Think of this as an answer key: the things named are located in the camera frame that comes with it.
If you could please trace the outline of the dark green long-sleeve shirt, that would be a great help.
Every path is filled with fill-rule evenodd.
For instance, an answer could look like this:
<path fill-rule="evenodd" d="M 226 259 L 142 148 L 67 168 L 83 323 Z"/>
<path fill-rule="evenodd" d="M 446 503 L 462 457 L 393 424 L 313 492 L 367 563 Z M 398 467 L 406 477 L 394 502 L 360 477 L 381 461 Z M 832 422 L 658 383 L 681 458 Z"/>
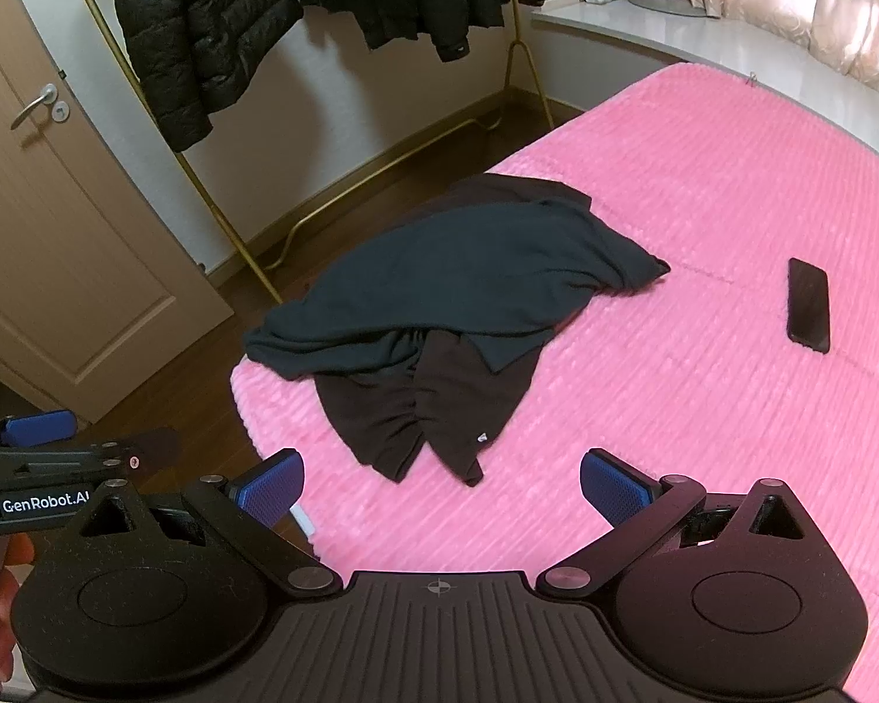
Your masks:
<path fill-rule="evenodd" d="M 599 292 L 631 294 L 669 265 L 562 195 L 439 211 L 333 262 L 244 338 L 285 379 L 419 359 L 431 332 L 466 336 L 493 371 L 553 338 Z"/>

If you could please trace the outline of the gold clothes rack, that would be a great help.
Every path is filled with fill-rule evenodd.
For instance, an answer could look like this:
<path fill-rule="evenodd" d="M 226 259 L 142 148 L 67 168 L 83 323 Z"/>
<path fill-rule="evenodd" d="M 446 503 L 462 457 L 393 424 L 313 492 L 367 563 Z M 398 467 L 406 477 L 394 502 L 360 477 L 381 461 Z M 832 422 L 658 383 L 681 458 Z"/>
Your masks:
<path fill-rule="evenodd" d="M 508 57 L 506 29 L 478 29 L 444 64 L 425 38 L 366 46 L 347 13 L 312 8 L 261 62 L 205 141 L 174 154 L 118 61 L 114 0 L 58 6 L 42 35 L 95 129 L 182 248 L 222 284 L 247 260 L 322 225 L 398 173 L 408 152 L 459 130 L 492 134 L 516 105 L 565 116 Z"/>

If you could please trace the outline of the wooden door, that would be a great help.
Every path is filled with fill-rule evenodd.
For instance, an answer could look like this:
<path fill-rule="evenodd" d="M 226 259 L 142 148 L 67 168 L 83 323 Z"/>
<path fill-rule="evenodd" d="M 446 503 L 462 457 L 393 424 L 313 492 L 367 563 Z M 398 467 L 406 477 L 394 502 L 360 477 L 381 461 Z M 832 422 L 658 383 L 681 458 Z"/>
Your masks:
<path fill-rule="evenodd" d="M 11 130 L 49 83 L 69 119 Z M 95 422 L 230 314 L 0 0 L 0 381 Z"/>

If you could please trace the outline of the dark brown garment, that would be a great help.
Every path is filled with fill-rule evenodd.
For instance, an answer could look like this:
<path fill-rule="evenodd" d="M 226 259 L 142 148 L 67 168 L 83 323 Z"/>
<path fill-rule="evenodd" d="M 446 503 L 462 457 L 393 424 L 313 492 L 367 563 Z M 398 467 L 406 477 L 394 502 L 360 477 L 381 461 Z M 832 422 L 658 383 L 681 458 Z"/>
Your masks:
<path fill-rule="evenodd" d="M 387 230 L 460 206 L 556 195 L 591 208 L 587 195 L 565 184 L 481 175 L 455 184 Z M 479 451 L 500 435 L 524 398 L 543 346 L 493 371 L 466 336 L 431 332 L 414 362 L 312 378 L 326 416 L 360 463 L 401 481 L 420 448 L 430 446 L 455 476 L 474 486 L 482 478 Z"/>

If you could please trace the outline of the pink ribbed bed blanket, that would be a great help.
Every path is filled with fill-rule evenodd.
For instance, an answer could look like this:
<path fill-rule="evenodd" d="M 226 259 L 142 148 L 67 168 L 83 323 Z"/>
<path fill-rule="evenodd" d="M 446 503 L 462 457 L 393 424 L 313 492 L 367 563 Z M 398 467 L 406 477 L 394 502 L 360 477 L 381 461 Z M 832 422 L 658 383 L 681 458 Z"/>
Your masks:
<path fill-rule="evenodd" d="M 879 155 L 751 81 L 680 64 L 502 172 L 584 192 L 669 273 L 594 298 L 543 349 L 477 486 L 431 452 L 390 483 L 355 462 L 314 385 L 239 363 L 231 390 L 257 451 L 305 459 L 314 551 L 341 575 L 536 575 L 607 528 L 580 489 L 589 449 L 713 492 L 779 477 L 866 602 L 848 687 L 879 701 Z M 786 335 L 792 257 L 829 278 L 827 354 Z"/>

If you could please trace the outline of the black smartphone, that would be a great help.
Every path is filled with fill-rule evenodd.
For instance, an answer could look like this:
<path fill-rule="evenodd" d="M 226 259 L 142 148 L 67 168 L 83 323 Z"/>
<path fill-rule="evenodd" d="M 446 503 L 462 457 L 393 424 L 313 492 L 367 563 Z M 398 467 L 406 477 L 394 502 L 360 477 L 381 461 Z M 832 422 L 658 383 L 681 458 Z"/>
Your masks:
<path fill-rule="evenodd" d="M 788 262 L 786 335 L 819 354 L 830 351 L 829 278 L 823 268 L 797 257 Z"/>

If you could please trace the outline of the black puffer jacket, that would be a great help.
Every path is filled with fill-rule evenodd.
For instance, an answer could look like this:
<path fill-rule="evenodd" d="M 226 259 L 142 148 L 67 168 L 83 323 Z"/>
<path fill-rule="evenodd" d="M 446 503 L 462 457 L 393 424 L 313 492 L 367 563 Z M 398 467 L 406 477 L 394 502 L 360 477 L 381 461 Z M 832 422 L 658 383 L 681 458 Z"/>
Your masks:
<path fill-rule="evenodd" d="M 114 0 L 131 67 L 176 152 L 247 91 L 260 62 L 303 18 L 299 0 Z"/>

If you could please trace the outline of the white window sill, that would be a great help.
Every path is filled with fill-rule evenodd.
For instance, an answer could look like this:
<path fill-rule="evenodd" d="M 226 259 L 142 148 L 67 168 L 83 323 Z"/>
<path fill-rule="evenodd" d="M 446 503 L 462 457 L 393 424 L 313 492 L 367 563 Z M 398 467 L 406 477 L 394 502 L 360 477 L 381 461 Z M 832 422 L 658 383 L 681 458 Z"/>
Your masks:
<path fill-rule="evenodd" d="M 823 116 L 879 154 L 879 92 L 767 30 L 730 19 L 665 15 L 625 0 L 559 6 L 538 11 L 532 19 L 746 76 Z"/>

